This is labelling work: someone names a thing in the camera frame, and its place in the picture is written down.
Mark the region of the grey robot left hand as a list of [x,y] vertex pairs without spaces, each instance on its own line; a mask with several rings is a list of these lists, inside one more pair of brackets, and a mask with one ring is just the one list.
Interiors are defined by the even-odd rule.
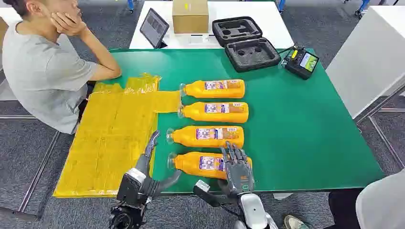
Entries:
[[144,153],[137,160],[135,169],[144,175],[144,178],[136,178],[140,183],[139,193],[145,194],[150,197],[160,195],[161,192],[176,184],[183,174],[181,170],[176,169],[173,175],[165,180],[154,180],[149,175],[149,164],[151,160],[152,151],[157,145],[157,138],[160,136],[160,131],[156,130],[152,133]]

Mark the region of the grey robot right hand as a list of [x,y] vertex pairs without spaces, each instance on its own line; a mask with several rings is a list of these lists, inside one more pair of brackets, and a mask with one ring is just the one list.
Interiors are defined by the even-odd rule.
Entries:
[[244,150],[235,144],[226,142],[226,147],[221,147],[224,159],[225,180],[219,180],[218,185],[225,195],[230,198],[252,192],[254,190],[254,175],[252,166]]

